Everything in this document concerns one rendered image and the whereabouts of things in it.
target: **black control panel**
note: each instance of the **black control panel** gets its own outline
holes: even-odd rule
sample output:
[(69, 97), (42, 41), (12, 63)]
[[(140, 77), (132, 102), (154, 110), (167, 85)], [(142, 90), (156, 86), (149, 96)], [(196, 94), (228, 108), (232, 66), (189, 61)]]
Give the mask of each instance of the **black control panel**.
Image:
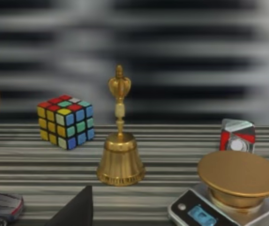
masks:
[(189, 190), (172, 206), (171, 211), (189, 226), (239, 226)]

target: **gold hand bell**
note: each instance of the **gold hand bell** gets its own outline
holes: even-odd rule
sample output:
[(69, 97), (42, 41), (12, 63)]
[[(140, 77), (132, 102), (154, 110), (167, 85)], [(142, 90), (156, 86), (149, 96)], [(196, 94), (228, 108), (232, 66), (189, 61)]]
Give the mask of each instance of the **gold hand bell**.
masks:
[(131, 133), (123, 132), (125, 116), (123, 100), (130, 91), (131, 81), (123, 76), (122, 66), (117, 66), (116, 76), (109, 80), (108, 85), (116, 98), (115, 115), (118, 132), (109, 134), (105, 140), (97, 176), (108, 185), (132, 185), (144, 178), (145, 167), (140, 159), (135, 137)]

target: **red square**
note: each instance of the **red square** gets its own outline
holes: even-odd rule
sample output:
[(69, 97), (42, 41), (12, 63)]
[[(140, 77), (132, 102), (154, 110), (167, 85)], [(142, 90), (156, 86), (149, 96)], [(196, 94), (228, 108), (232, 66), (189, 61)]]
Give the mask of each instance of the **red square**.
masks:
[(62, 99), (59, 99), (59, 98), (53, 98), (51, 100), (48, 100), (49, 103), (52, 103), (52, 104), (57, 104), (59, 102), (62, 102)]
[(62, 99), (62, 100), (69, 100), (69, 99), (71, 99), (72, 97), (71, 96), (68, 96), (68, 95), (63, 95), (63, 96), (61, 96), (61, 97), (59, 97), (60, 99)]
[(61, 109), (61, 107), (60, 106), (57, 106), (57, 105), (52, 105), (50, 107), (47, 107), (47, 109), (50, 110), (50, 111), (55, 112), (55, 111)]
[(67, 106), (68, 109), (70, 109), (71, 111), (78, 111), (82, 108), (82, 106), (80, 105), (70, 105), (70, 106)]
[(38, 107), (43, 107), (43, 108), (46, 108), (46, 107), (49, 107), (51, 104), (48, 103), (48, 102), (42, 102), (42, 103), (39, 103), (37, 106)]

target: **cube sticker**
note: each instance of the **cube sticker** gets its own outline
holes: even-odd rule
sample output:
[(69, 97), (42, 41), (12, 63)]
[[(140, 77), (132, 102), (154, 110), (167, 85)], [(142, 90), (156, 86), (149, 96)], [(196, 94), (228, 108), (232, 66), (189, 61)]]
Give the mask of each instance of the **cube sticker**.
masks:
[(37, 105), (40, 137), (71, 150), (95, 136), (93, 106), (86, 101), (62, 95)]

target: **striped table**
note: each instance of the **striped table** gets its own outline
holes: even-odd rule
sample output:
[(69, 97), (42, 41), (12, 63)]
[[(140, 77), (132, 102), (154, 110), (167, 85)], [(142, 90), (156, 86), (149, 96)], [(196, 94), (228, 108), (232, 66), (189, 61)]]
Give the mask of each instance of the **striped table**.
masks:
[[(94, 141), (65, 151), (42, 141), (32, 124), (0, 124), (0, 192), (24, 196), (15, 226), (42, 226), (86, 185), (93, 186), (95, 226), (169, 226), (167, 206), (198, 183), (196, 166), (219, 145), (218, 125), (131, 125), (147, 175), (129, 187), (100, 183), (95, 170), (115, 126), (96, 126)], [(257, 128), (256, 153), (269, 159), (269, 127)]]

